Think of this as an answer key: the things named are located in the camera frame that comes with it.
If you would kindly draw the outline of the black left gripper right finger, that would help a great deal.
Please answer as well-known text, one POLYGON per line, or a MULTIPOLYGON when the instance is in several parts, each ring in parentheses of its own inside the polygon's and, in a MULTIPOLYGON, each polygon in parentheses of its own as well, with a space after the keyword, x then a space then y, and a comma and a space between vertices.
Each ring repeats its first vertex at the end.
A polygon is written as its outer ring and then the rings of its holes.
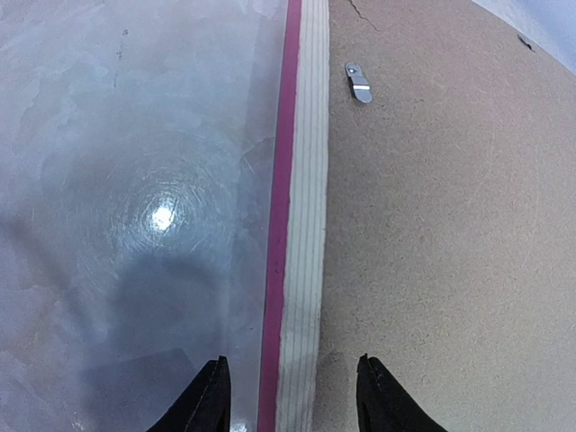
POLYGON ((356 372, 356 410, 361 432, 446 432, 377 357, 362 355, 356 372))

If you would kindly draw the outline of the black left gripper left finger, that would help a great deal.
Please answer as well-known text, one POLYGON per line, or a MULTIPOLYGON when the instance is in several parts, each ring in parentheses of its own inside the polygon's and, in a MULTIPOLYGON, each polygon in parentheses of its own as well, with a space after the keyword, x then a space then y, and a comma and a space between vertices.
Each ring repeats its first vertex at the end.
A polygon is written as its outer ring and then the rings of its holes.
POLYGON ((150 432, 228 432, 230 414, 230 369, 220 356, 204 365, 150 432))

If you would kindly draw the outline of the pink wooden picture frame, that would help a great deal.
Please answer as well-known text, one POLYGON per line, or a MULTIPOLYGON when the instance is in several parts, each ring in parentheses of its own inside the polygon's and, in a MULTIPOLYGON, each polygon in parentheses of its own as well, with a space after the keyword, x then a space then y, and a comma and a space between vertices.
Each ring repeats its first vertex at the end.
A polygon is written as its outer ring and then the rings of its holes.
POLYGON ((283 44, 256 428, 310 431, 329 171, 329 4, 291 1, 283 44))

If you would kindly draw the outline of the brown cardboard backing board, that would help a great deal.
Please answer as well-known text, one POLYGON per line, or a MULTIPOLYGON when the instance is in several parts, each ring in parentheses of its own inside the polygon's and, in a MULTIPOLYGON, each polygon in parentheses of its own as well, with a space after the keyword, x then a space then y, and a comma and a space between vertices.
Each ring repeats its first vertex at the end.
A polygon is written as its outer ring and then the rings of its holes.
POLYGON ((575 428, 575 4, 332 1, 313 427, 378 357, 450 431, 575 428))

